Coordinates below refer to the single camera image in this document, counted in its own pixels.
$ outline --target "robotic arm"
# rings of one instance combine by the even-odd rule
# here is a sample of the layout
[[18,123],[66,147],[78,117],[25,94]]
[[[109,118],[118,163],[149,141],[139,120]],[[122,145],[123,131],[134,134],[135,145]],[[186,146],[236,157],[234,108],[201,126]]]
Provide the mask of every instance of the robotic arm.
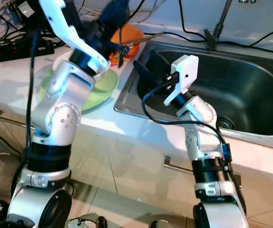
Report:
[[[159,65],[167,65],[166,60],[156,52],[151,52],[152,57]],[[140,74],[148,69],[138,62],[134,62]],[[184,124],[184,121],[200,121],[215,128],[217,114],[215,109],[204,102],[199,96],[188,91],[190,85],[196,80],[198,57],[184,55],[171,65],[171,72],[166,75],[166,89],[162,91],[167,98],[164,104],[170,103],[177,109],[177,116],[181,119],[185,129],[185,141],[189,159],[192,161],[195,177],[195,195],[200,203],[194,206],[194,220],[197,228],[248,228],[246,209],[240,189],[234,182],[231,170],[231,155],[229,145],[223,138],[207,126],[199,123]],[[148,117],[155,122],[145,109],[145,95],[142,101],[143,109]],[[152,224],[152,228],[171,227],[161,220]]]
[[39,0],[54,32],[74,52],[50,78],[43,100],[32,112],[35,126],[28,164],[22,169],[5,222],[7,228],[61,228],[71,208],[65,191],[71,145],[83,104],[108,70],[110,42],[129,18],[128,0],[114,0],[86,27],[72,0]]
[[[71,208],[71,197],[64,188],[70,178],[70,150],[81,108],[110,66],[111,51],[127,52],[126,47],[111,43],[110,39],[129,18],[128,0],[112,1],[100,18],[87,27],[81,23],[72,0],[39,2],[56,35],[74,52],[69,61],[58,66],[44,99],[32,112],[36,130],[28,164],[21,172],[8,217],[0,227],[64,227]],[[168,89],[173,91],[165,105],[175,103],[182,120],[198,120],[215,127],[214,108],[188,91],[196,79],[197,64],[198,59],[193,56],[183,56],[172,64],[167,80],[175,83],[169,83]],[[196,225],[247,228],[240,192],[230,181],[226,145],[205,126],[184,127],[196,180],[195,193],[201,201],[194,207]]]

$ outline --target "white cabinet door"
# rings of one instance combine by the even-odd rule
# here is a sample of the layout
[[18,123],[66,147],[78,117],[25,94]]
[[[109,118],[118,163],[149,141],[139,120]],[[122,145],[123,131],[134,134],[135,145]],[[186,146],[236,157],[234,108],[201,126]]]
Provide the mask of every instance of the white cabinet door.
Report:
[[[25,117],[3,111],[1,117],[25,123]],[[72,178],[80,182],[116,192],[104,138],[78,128],[72,144],[70,166]],[[25,147],[25,127],[0,120],[0,136],[18,151]]]
[[[192,217],[198,203],[194,177],[165,168],[166,152],[123,141],[110,141],[108,152],[120,195]],[[190,168],[188,159],[171,157],[176,166]]]
[[72,179],[117,192],[108,157],[108,142],[80,126],[72,144],[70,167]]
[[[3,114],[1,116],[10,120],[25,123],[24,116],[14,114],[9,111],[3,111]],[[6,140],[13,148],[20,152],[23,151],[23,149],[25,148],[26,130],[24,127],[6,123],[0,120],[0,136],[4,140]]]

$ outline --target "stainless steel sink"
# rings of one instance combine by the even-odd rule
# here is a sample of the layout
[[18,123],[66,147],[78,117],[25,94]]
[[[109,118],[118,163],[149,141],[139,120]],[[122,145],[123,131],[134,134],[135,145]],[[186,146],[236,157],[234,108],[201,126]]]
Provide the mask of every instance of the stainless steel sink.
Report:
[[[218,125],[225,136],[273,147],[273,60],[205,49],[175,46],[151,41],[139,61],[162,80],[161,67],[149,59],[155,50],[170,63],[182,55],[199,57],[197,80],[190,90],[210,103],[218,115]],[[115,110],[144,117],[141,98],[149,92],[133,70],[122,90]],[[176,120],[175,109],[163,105],[163,97],[148,100],[149,111],[156,118]]]

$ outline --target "kitchen utensil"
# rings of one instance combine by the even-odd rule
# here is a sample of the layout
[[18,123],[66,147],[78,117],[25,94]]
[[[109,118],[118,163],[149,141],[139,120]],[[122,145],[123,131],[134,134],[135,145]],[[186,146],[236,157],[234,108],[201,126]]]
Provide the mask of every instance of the kitchen utensil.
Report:
[[[144,38],[144,34],[139,29],[129,24],[126,24],[122,27],[122,43],[125,41],[140,39],[140,38]],[[119,43],[119,30],[117,30],[114,33],[111,39],[111,42],[114,42],[117,44]],[[140,44],[133,46],[133,48],[131,48],[130,52],[127,55],[123,55],[124,58],[132,59],[138,53],[139,49],[140,49]],[[118,58],[114,58],[114,56],[117,56],[117,52],[115,54],[112,53],[109,57],[111,60],[111,64],[113,65],[118,64]]]

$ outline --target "white countertop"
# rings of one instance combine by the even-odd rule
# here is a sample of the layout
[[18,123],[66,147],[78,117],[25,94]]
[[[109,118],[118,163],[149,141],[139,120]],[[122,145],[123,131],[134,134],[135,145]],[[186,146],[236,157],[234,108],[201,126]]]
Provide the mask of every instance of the white countertop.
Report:
[[[241,54],[258,55],[273,58],[273,54],[261,51],[246,51],[243,48],[219,47],[220,50]],[[53,55],[35,58],[35,81],[32,109],[39,102],[39,88],[47,72],[52,69],[53,61],[61,54],[70,51],[67,47],[58,48]],[[29,89],[29,59],[19,59],[0,63],[0,109],[6,109],[25,115]],[[148,119],[122,114],[114,110],[114,104],[130,72],[132,61],[125,62],[117,69],[111,67],[120,76],[120,83],[112,96],[91,112],[83,113],[80,127],[107,137],[118,137],[136,143],[174,150],[187,154],[184,130],[180,126],[158,125]],[[225,138],[231,145],[233,167],[240,173],[261,175],[273,180],[273,149],[240,140]]]

